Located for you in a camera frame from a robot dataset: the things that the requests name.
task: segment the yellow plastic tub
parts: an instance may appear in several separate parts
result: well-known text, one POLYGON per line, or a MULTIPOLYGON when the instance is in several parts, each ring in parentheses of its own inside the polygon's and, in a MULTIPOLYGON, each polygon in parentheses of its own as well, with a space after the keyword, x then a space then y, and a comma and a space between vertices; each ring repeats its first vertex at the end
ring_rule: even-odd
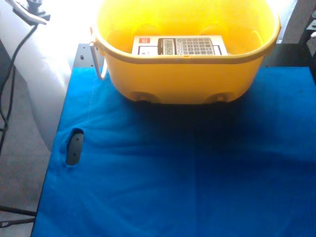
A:
POLYGON ((105 0, 91 51, 98 47, 125 97, 166 104, 232 101, 251 86, 280 31, 265 0, 105 0), (229 56, 132 55, 134 36, 221 35, 229 56))

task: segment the red square label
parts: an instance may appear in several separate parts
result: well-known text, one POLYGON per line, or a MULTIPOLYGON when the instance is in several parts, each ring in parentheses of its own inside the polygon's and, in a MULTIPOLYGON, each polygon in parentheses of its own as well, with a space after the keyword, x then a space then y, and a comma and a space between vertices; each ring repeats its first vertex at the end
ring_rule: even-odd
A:
POLYGON ((150 38, 139 38, 140 43, 150 43, 150 38))

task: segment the calculator box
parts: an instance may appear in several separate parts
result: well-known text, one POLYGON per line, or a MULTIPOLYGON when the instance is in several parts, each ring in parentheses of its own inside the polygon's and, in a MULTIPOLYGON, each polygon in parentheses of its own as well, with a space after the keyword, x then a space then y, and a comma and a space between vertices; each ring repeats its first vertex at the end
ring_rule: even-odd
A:
POLYGON ((135 36, 133 55, 228 55, 221 36, 135 36))

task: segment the concrete floor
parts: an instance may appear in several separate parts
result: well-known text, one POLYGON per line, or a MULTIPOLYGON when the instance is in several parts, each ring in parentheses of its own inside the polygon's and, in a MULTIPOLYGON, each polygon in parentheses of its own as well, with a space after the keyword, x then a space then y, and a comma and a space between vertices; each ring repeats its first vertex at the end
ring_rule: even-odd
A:
MULTIPOLYGON (((283 42, 296 43, 316 6, 314 0, 298 0, 283 42)), ((309 42, 316 51, 316 40, 309 42)), ((0 51, 1 68, 8 58, 0 51)), ((10 83, 2 96, 2 106, 7 108, 10 83)), ((40 198, 50 152, 42 141, 33 119, 27 85, 19 74, 16 76, 10 129, 0 157, 0 205, 35 211, 40 198)), ((27 218, 0 212, 0 221, 27 218)), ((12 226, 0 230, 0 237, 29 237, 33 224, 12 226)))

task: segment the blue cloth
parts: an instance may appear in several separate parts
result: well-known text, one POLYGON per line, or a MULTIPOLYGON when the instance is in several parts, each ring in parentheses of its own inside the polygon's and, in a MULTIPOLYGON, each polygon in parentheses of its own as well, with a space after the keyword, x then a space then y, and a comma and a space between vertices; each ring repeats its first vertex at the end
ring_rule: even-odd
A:
POLYGON ((316 87, 261 68, 231 103, 134 103, 75 68, 33 237, 315 237, 316 87), (84 131, 80 162, 67 141, 84 131))

